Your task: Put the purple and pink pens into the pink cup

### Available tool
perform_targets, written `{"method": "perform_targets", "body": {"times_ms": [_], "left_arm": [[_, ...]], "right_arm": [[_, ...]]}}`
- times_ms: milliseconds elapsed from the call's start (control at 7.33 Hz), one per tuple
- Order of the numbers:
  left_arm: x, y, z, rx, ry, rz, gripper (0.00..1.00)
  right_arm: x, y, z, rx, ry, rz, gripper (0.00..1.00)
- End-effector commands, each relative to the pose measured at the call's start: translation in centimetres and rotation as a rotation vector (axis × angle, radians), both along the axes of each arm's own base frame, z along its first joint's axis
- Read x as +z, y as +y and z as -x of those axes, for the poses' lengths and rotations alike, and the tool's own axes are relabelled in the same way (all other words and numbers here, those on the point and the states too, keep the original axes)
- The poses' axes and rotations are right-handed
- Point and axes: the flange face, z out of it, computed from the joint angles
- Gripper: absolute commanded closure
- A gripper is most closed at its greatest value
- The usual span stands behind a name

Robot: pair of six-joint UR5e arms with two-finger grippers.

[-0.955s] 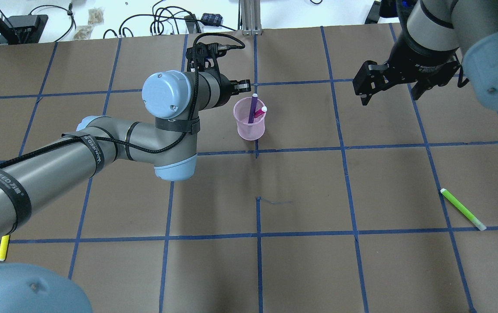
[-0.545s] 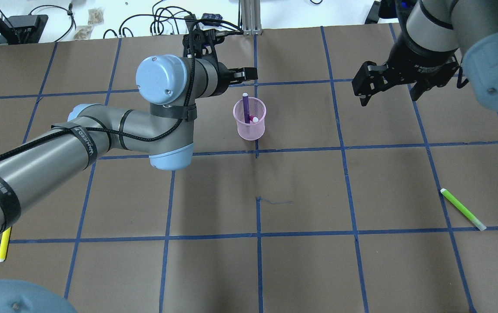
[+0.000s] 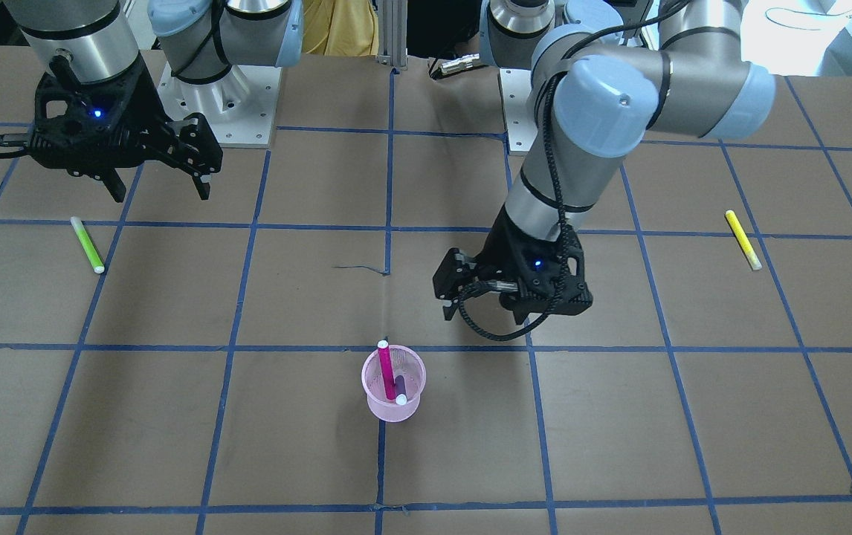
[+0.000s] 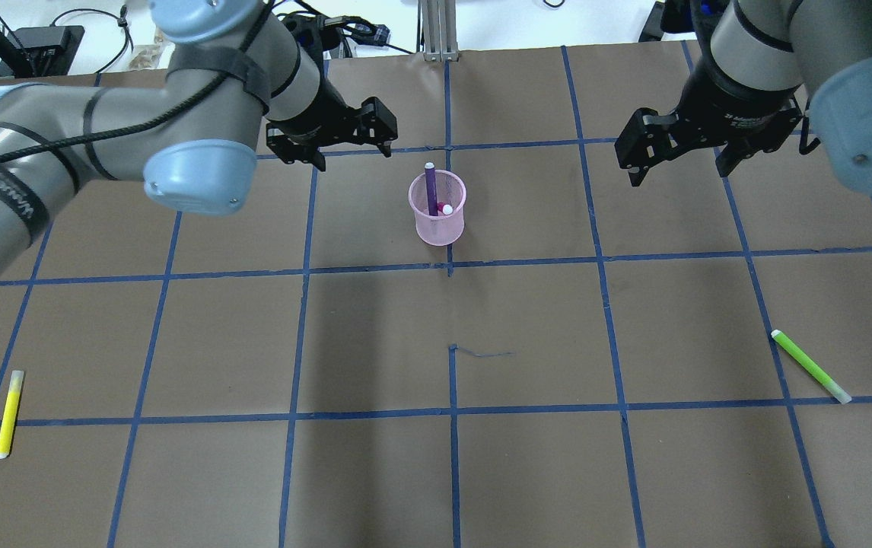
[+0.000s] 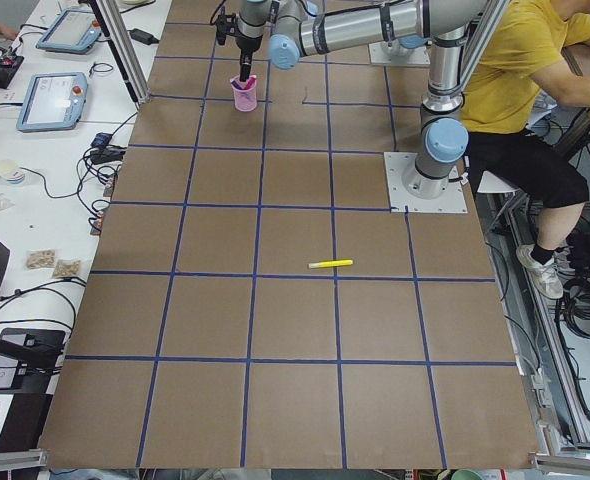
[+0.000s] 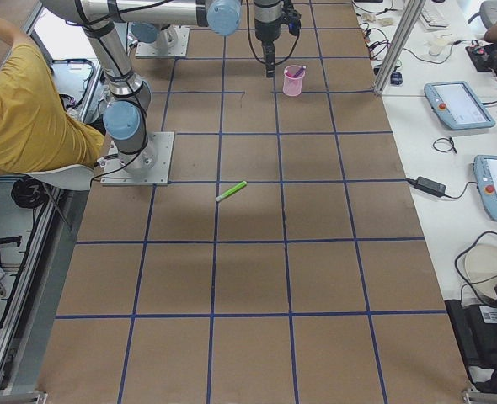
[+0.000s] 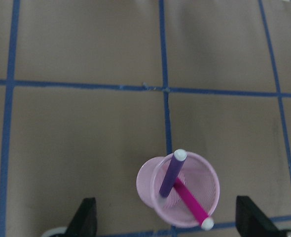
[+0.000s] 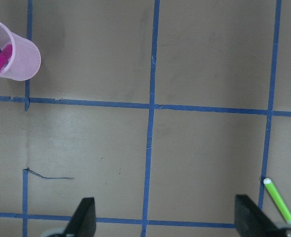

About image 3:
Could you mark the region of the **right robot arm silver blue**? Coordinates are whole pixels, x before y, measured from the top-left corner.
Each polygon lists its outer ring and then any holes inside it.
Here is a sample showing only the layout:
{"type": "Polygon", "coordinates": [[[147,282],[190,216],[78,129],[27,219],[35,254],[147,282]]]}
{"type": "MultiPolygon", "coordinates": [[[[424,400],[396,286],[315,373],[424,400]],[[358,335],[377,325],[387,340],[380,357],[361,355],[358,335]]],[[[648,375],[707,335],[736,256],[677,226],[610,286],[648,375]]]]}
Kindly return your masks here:
{"type": "Polygon", "coordinates": [[[226,137],[214,125],[259,116],[243,68],[300,61],[300,1],[151,1],[149,23],[167,58],[167,99],[120,1],[7,1],[45,73],[28,132],[0,135],[0,157],[99,181],[126,199],[117,171],[157,161],[188,174],[199,197],[221,172],[226,137]]]}

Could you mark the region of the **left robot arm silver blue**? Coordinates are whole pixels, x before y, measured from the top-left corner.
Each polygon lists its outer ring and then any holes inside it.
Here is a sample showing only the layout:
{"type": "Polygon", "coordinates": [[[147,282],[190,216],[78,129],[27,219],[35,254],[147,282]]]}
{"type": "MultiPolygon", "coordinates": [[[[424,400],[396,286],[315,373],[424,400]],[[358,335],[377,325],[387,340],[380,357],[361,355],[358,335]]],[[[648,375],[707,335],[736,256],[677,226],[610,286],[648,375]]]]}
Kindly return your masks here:
{"type": "Polygon", "coordinates": [[[445,254],[433,290],[445,319],[517,338],[593,303],[578,237],[585,215],[646,132],[742,139],[776,85],[741,53],[745,1],[662,1],[624,23],[604,1],[484,1],[480,58],[529,70],[536,136],[483,250],[445,254]]]}

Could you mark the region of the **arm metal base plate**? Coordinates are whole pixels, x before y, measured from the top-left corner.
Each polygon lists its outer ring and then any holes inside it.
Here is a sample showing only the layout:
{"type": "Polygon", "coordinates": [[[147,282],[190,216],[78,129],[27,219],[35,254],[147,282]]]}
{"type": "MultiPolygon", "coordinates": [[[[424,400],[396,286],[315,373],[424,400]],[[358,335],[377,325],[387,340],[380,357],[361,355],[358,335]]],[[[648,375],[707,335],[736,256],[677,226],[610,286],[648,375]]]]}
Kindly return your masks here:
{"type": "Polygon", "coordinates": [[[283,74],[283,68],[234,65],[221,80],[192,85],[165,65],[158,95],[174,120],[203,114],[223,148],[269,149],[283,74]]]}
{"type": "Polygon", "coordinates": [[[500,92],[506,136],[511,155],[528,155],[536,136],[531,71],[500,69],[500,92]]]}

